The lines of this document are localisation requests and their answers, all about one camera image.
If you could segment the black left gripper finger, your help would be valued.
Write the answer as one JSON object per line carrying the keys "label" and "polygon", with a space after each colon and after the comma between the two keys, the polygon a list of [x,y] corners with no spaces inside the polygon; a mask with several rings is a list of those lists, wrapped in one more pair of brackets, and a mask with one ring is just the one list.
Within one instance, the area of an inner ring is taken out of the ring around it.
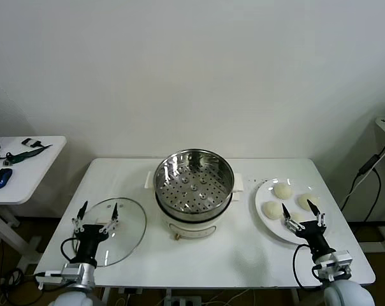
{"label": "black left gripper finger", "polygon": [[116,203],[114,206],[114,209],[113,209],[113,213],[112,213],[112,217],[110,219],[110,222],[107,223],[105,226],[103,226],[99,230],[99,233],[108,234],[111,230],[114,230],[117,223],[118,223],[118,216],[119,216],[119,213],[117,210],[117,203]]}
{"label": "black left gripper finger", "polygon": [[84,231],[83,219],[84,219],[84,215],[85,215],[86,210],[87,210],[87,205],[88,205],[88,201],[85,201],[85,203],[79,209],[76,217],[72,218],[72,223],[74,225],[74,232]]}

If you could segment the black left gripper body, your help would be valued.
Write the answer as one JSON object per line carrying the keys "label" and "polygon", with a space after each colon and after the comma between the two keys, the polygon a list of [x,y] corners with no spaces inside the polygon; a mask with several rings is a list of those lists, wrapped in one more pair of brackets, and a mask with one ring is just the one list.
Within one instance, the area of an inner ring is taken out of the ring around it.
{"label": "black left gripper body", "polygon": [[85,224],[84,230],[76,234],[79,246],[74,263],[97,263],[96,253],[101,242],[107,240],[107,232],[100,224]]}

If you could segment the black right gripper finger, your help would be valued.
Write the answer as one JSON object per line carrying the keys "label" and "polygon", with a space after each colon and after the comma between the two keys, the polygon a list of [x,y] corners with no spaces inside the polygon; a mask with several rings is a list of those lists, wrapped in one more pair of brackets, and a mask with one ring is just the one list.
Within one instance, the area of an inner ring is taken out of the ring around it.
{"label": "black right gripper finger", "polygon": [[291,232],[298,232],[305,229],[303,225],[291,218],[291,215],[287,210],[285,204],[282,204],[282,211],[284,216],[284,224],[288,230],[290,230]]}
{"label": "black right gripper finger", "polygon": [[324,220],[325,214],[321,213],[318,207],[315,204],[313,204],[311,200],[307,200],[307,203],[309,204],[309,207],[312,213],[316,217],[317,225],[320,227],[325,227],[326,226],[325,220]]}

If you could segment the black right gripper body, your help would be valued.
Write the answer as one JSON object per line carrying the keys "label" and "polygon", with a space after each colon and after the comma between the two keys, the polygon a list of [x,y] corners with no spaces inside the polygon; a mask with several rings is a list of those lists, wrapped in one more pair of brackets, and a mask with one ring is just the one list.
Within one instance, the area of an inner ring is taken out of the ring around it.
{"label": "black right gripper body", "polygon": [[300,225],[296,236],[307,241],[312,255],[327,255],[335,252],[324,238],[325,226],[320,226],[318,221],[305,221]]}

